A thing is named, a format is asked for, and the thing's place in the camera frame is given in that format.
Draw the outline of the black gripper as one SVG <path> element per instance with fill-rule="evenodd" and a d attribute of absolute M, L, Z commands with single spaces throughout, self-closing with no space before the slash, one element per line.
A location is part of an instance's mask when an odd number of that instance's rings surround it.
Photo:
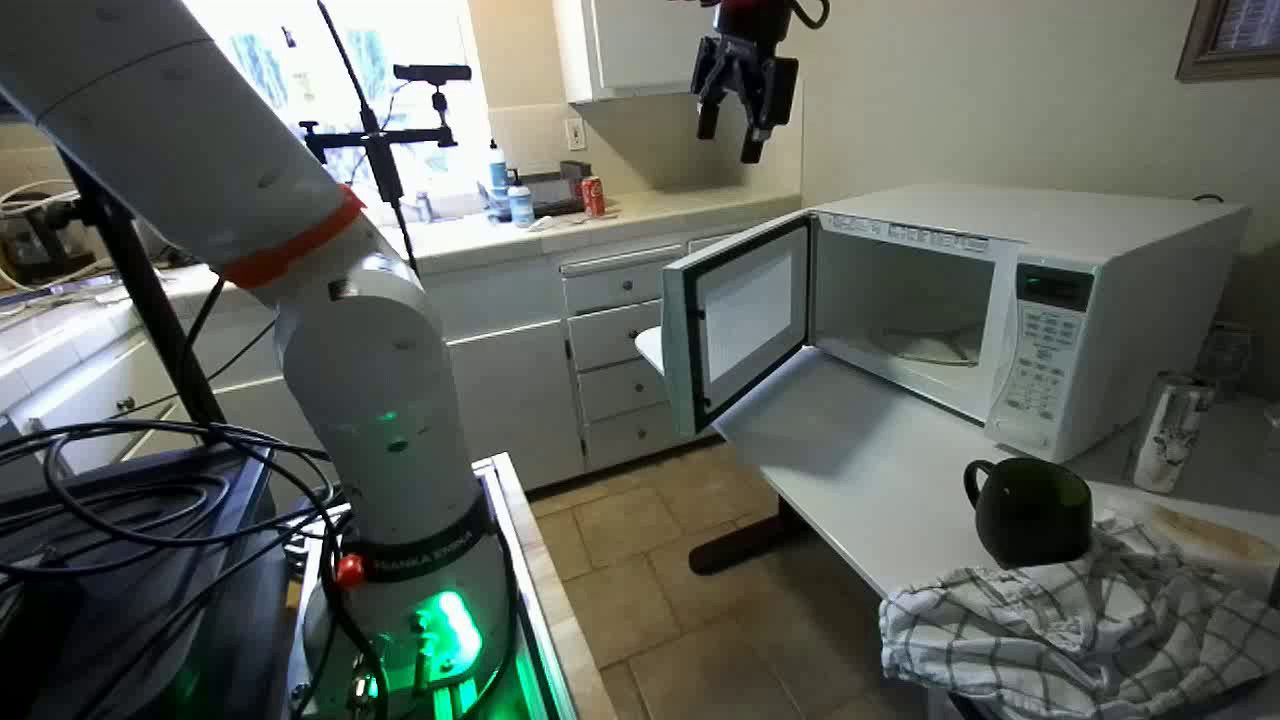
<path fill-rule="evenodd" d="M 702 0 L 711 14 L 698 44 L 694 95 L 698 141 L 716 137 L 719 99 L 740 95 L 750 112 L 740 166 L 762 166 L 775 125 L 791 112 L 800 64 L 780 57 L 787 38 L 791 0 Z"/>

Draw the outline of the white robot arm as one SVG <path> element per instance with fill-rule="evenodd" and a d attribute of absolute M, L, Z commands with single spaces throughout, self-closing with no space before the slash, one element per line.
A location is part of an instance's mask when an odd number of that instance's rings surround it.
<path fill-rule="evenodd" d="M 276 314 L 284 381 L 351 519 L 320 592 L 377 720 L 479 720 L 516 580 L 421 275 L 184 0 L 0 0 L 0 92 L 116 205 Z"/>

